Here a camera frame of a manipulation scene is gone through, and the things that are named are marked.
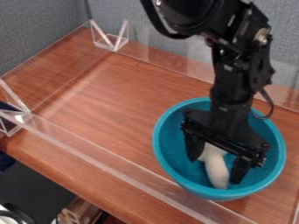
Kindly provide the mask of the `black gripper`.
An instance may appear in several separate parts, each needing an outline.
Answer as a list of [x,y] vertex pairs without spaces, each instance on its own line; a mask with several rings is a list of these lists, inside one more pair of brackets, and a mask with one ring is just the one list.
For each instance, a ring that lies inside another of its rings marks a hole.
[[187,108],[183,111],[182,131],[189,159],[194,162],[202,155],[206,144],[213,144],[237,159],[230,183],[238,185],[250,168],[262,167],[272,143],[258,134],[249,122],[250,106],[222,108],[217,103],[210,110]]

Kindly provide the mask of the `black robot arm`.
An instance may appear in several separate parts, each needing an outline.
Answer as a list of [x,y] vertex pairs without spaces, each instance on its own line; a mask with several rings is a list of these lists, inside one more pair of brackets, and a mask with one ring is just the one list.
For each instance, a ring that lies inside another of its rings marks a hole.
[[141,0],[157,31],[170,39],[203,36],[215,71],[210,109],[183,112],[187,155],[195,160],[213,144],[234,154],[230,180],[240,184],[249,170],[265,165],[270,142],[254,131],[249,118],[256,95],[272,102],[272,26],[264,11],[245,0]]

